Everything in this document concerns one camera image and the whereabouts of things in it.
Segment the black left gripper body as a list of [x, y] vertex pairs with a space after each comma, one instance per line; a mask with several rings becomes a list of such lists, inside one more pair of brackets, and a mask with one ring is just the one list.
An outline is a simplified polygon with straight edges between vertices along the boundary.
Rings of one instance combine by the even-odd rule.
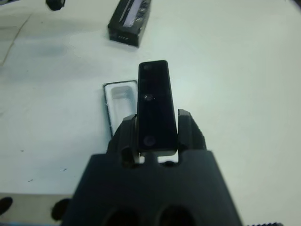
[[65, 5], [65, 0], [46, 0], [46, 5], [52, 11], [61, 10]]

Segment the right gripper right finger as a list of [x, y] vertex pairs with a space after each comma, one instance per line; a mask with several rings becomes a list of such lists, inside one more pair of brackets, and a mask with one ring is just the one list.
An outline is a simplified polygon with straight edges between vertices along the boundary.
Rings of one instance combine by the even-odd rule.
[[206, 140], [191, 116], [191, 113], [178, 110], [178, 150], [207, 150]]

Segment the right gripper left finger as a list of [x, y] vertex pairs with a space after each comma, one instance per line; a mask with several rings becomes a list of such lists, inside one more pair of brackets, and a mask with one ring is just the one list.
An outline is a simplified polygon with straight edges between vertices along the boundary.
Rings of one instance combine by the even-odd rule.
[[133, 114], [124, 118], [117, 128], [108, 144], [107, 154], [116, 158], [122, 165], [136, 165], [140, 155], [136, 140], [136, 114]]

